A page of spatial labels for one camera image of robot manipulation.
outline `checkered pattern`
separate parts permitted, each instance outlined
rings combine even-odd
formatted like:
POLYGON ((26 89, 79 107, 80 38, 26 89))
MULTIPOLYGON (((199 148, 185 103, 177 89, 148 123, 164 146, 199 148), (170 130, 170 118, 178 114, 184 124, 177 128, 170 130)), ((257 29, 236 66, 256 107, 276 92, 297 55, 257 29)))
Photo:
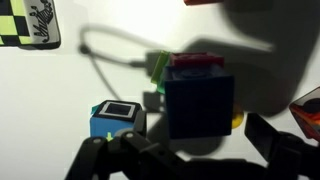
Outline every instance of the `checkered pattern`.
POLYGON ((0 46, 31 44, 23 0, 0 0, 0 46))

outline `blue cube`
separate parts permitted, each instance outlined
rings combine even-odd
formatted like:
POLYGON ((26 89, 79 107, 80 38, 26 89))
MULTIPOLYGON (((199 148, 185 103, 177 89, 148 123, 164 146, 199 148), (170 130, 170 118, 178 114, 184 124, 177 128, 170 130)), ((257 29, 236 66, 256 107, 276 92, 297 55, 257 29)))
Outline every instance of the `blue cube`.
POLYGON ((165 67, 171 139, 231 134, 234 77, 218 65, 165 67))
POLYGON ((112 139, 121 129, 133 128, 141 105, 134 102, 104 101, 90 118, 90 135, 112 139))

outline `dark blue cube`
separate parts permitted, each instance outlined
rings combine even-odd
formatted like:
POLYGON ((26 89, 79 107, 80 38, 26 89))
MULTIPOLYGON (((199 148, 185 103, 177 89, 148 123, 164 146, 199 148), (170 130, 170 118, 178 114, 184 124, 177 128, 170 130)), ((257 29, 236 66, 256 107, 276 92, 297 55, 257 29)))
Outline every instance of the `dark blue cube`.
POLYGON ((164 69, 171 139, 231 134, 234 77, 218 65, 164 69))

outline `white surface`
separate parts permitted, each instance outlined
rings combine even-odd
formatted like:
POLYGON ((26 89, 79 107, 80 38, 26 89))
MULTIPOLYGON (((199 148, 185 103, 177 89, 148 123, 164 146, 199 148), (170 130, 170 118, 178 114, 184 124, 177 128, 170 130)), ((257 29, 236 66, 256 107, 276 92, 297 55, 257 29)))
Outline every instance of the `white surface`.
MULTIPOLYGON (((119 28, 176 51, 199 37, 270 50, 268 42, 234 31, 219 5, 186 7, 182 0, 56 0, 55 5, 60 49, 0 48, 0 179, 63 179, 80 144, 89 136, 90 108, 113 98, 90 61, 78 53, 79 31, 88 23, 119 28)), ((96 33, 89 35, 89 42, 96 50, 126 61, 143 60, 148 51, 160 48, 96 33)), ((294 99, 320 85, 319 49, 314 49, 294 99)), ((142 92, 155 89, 142 70, 104 62, 99 66, 127 101, 142 104, 142 92)), ((303 137, 288 110, 269 119, 278 130, 303 137)), ((265 164, 243 128, 234 130, 209 156, 265 164)))

